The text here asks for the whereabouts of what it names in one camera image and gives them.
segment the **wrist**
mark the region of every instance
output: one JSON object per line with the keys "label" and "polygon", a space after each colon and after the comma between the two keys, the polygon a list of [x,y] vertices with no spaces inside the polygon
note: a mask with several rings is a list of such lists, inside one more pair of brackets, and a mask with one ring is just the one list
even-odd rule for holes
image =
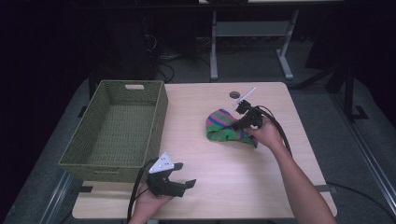
{"label": "wrist", "polygon": [[271,152],[274,155],[277,155],[279,153],[282,154],[283,152],[288,152],[285,145],[283,145],[283,143],[281,142],[273,143],[272,145],[268,146],[268,148],[271,150]]}

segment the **wooden table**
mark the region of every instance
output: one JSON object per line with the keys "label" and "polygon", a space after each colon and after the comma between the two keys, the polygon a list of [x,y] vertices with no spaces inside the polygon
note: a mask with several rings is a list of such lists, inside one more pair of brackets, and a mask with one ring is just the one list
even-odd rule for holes
{"label": "wooden table", "polygon": [[[257,87],[247,100],[275,115],[290,141],[293,158],[315,186],[326,185],[289,91],[283,83],[167,84],[169,98],[161,152],[183,169],[170,179],[197,179],[183,198],[175,198],[156,219],[228,219],[293,217],[276,160],[268,148],[239,142],[214,142],[205,137],[205,120],[224,108],[236,118],[235,99]],[[75,218],[126,218],[133,184],[85,181],[92,192],[81,192]],[[332,213],[337,210],[329,191],[321,192]]]}

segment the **electrical cable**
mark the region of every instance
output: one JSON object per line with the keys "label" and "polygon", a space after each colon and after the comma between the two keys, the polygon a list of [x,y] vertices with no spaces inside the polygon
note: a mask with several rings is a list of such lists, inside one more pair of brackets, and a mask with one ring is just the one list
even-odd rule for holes
{"label": "electrical cable", "polygon": [[382,204],[377,202],[373,197],[371,197],[371,196],[369,196],[369,195],[367,195],[367,194],[365,194],[363,192],[360,192],[360,191],[358,191],[356,189],[352,189],[350,187],[346,187],[346,186],[343,186],[343,185],[340,185],[340,184],[336,184],[336,183],[333,183],[333,182],[330,182],[330,181],[326,181],[326,184],[333,185],[333,186],[336,186],[336,187],[341,188],[341,189],[347,189],[349,191],[352,191],[354,193],[359,194],[360,196],[363,196],[363,197],[369,199],[370,201],[375,203],[379,208],[381,208],[390,217],[390,219],[392,219],[393,223],[396,224],[396,217],[385,206],[383,206]]}
{"label": "electrical cable", "polygon": [[182,58],[183,56],[181,55],[181,54],[174,54],[174,55],[166,55],[166,56],[160,56],[160,59],[161,60],[169,60],[169,61],[172,61],[172,60],[175,60],[175,59],[180,59],[180,58]]}
{"label": "electrical cable", "polygon": [[[219,43],[220,40],[222,40],[222,39],[223,39],[222,37],[217,37],[216,43]],[[197,54],[208,53],[211,51],[211,48],[212,48],[212,38],[208,37],[208,42],[201,46],[197,46],[196,51],[197,51]]]}
{"label": "electrical cable", "polygon": [[60,222],[60,224],[64,224],[66,222],[66,220],[72,215],[72,212],[70,211],[65,217],[64,219],[62,219],[62,221]]}
{"label": "electrical cable", "polygon": [[200,60],[200,61],[202,61],[202,62],[204,62],[210,68],[210,64],[207,61],[205,61],[205,59],[203,59],[201,57],[195,57],[195,58]]}
{"label": "electrical cable", "polygon": [[148,191],[148,189],[143,190],[141,193],[139,193],[134,199],[136,200],[140,195],[142,195],[144,192]]}
{"label": "electrical cable", "polygon": [[228,42],[228,43],[229,43],[229,46],[226,46],[226,48],[232,49],[232,48],[233,48],[233,45],[235,45],[235,46],[238,47],[238,49],[236,49],[236,50],[231,50],[231,51],[229,51],[229,52],[221,51],[222,45],[219,43],[219,49],[217,50],[217,53],[218,53],[218,54],[236,54],[236,53],[242,52],[242,51],[244,51],[245,49],[248,48],[248,44],[247,44],[247,43],[243,43],[242,41],[236,41],[236,40],[231,40],[231,41],[229,41],[229,40],[224,40],[224,42]]}
{"label": "electrical cable", "polygon": [[171,66],[168,65],[168,64],[159,63],[159,65],[165,66],[165,67],[169,68],[169,69],[172,71],[172,76],[168,78],[168,77],[165,75],[165,73],[163,72],[163,70],[161,70],[161,68],[158,67],[158,72],[159,72],[160,75],[163,76],[163,78],[164,78],[164,81],[163,81],[163,82],[164,82],[164,83],[173,82],[173,78],[175,77],[175,69],[173,69],[173,67],[171,67]]}
{"label": "electrical cable", "polygon": [[257,106],[258,106],[258,107],[262,107],[262,108],[268,110],[268,112],[271,114],[271,116],[272,116],[273,118],[275,118],[274,114],[271,112],[270,109],[268,109],[267,107],[265,107],[265,106],[263,106],[263,105],[257,105]]}
{"label": "electrical cable", "polygon": [[153,44],[153,47],[151,47],[151,49],[155,49],[157,47],[157,43],[158,43],[157,38],[155,38],[154,35],[146,35],[146,37],[151,37],[154,40],[154,44]]}
{"label": "electrical cable", "polygon": [[211,44],[212,44],[212,40],[209,37],[206,37],[203,40],[205,41],[205,42],[203,41],[204,44],[196,46],[197,52],[209,48],[211,46]]}
{"label": "electrical cable", "polygon": [[129,221],[131,220],[131,215],[132,215],[132,207],[134,206],[134,201],[136,200],[136,198],[138,196],[140,196],[140,194],[135,197],[136,193],[137,193],[137,189],[138,186],[140,184],[140,180],[142,179],[143,173],[145,173],[146,167],[152,163],[155,163],[158,160],[158,158],[147,161],[142,168],[140,168],[139,173],[137,175],[136,181],[134,182],[134,190],[132,191],[131,194],[131,199],[129,201],[129,205],[128,205],[128,213],[127,213],[127,223],[129,223]]}

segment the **black cable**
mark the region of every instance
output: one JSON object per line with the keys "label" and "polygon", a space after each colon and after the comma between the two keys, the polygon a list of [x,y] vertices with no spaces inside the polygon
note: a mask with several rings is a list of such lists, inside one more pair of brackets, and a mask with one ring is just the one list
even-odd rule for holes
{"label": "black cable", "polygon": [[390,219],[392,219],[393,223],[396,223],[396,217],[390,211],[388,211],[388,209],[386,207],[384,207],[382,204],[377,202],[373,197],[371,197],[371,196],[369,196],[369,195],[367,195],[367,194],[365,194],[363,192],[360,192],[360,191],[358,191],[356,189],[352,189],[350,187],[346,187],[346,186],[343,186],[343,185],[340,185],[340,184],[336,184],[336,183],[333,183],[333,182],[330,182],[330,181],[326,181],[326,184],[333,185],[333,186],[336,186],[336,187],[341,188],[341,189],[347,189],[349,191],[352,191],[354,193],[359,194],[360,196],[363,196],[363,197],[369,199],[370,201],[375,203],[379,208],[381,208],[390,217]]}
{"label": "black cable", "polygon": [[265,107],[265,106],[263,106],[263,105],[257,105],[257,106],[258,106],[258,107],[262,107],[262,108],[268,110],[268,112],[271,114],[271,116],[272,116],[273,118],[275,118],[274,114],[271,112],[270,109],[268,109],[267,107]]}
{"label": "black cable", "polygon": [[179,60],[179,59],[187,58],[186,56],[183,56],[181,54],[173,56],[173,57],[172,56],[164,56],[164,57],[170,57],[170,58],[162,59],[162,63],[170,63],[172,61],[176,61],[176,60]]}
{"label": "black cable", "polygon": [[134,206],[134,200],[136,200],[137,197],[135,197],[136,193],[137,193],[137,189],[139,187],[140,184],[140,180],[142,179],[143,173],[145,173],[146,167],[152,163],[155,163],[155,161],[157,161],[158,158],[154,159],[154,160],[150,160],[148,162],[146,162],[142,168],[140,168],[139,173],[137,175],[136,181],[134,182],[134,190],[132,191],[131,194],[131,200],[129,201],[129,205],[128,205],[128,213],[127,213],[127,223],[129,223],[129,221],[131,220],[131,215],[132,215],[132,207]]}
{"label": "black cable", "polygon": [[144,192],[148,191],[148,189],[143,190],[141,193],[139,193],[134,199],[136,200],[140,195],[142,195]]}
{"label": "black cable", "polygon": [[200,57],[195,57],[195,58],[200,60],[200,61],[202,61],[202,62],[204,62],[210,68],[210,64],[207,61],[205,61],[205,59],[200,58]]}
{"label": "black cable", "polygon": [[[229,45],[228,45],[228,46],[223,46],[223,43],[219,43],[219,45],[218,45],[219,49],[217,50],[217,53],[218,53],[218,54],[236,54],[236,53],[242,52],[242,51],[244,51],[244,50],[246,50],[246,49],[248,48],[248,44],[247,44],[247,43],[243,43],[242,41],[237,41],[237,40],[224,40],[223,42],[226,42],[226,43],[228,42]],[[238,49],[236,49],[236,50],[231,50],[231,51],[229,51],[229,52],[221,51],[221,48],[222,48],[222,47],[227,48],[227,49],[232,49],[232,48],[233,48],[233,45],[237,46]]]}
{"label": "black cable", "polygon": [[59,224],[64,224],[66,222],[66,220],[72,215],[72,212],[70,211],[65,217],[64,219],[62,219],[62,221]]}
{"label": "black cable", "polygon": [[164,64],[164,63],[159,63],[159,65],[162,65],[162,66],[165,66],[165,67],[168,67],[171,71],[172,71],[172,75],[171,75],[171,77],[167,77],[166,75],[165,75],[165,73],[163,72],[163,70],[161,70],[161,68],[158,68],[158,72],[163,76],[163,78],[164,78],[164,83],[169,83],[169,82],[173,82],[173,78],[175,77],[175,69],[173,69],[173,67],[171,67],[170,65],[167,65],[167,64]]}

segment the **colorful cloth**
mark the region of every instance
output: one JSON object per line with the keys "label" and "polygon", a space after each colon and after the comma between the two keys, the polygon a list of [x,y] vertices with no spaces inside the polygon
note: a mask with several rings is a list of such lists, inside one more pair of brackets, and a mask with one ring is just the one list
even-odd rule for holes
{"label": "colorful cloth", "polygon": [[219,109],[210,114],[206,120],[206,137],[215,141],[239,141],[257,147],[257,139],[243,129],[234,130],[231,125],[237,122],[228,111]]}

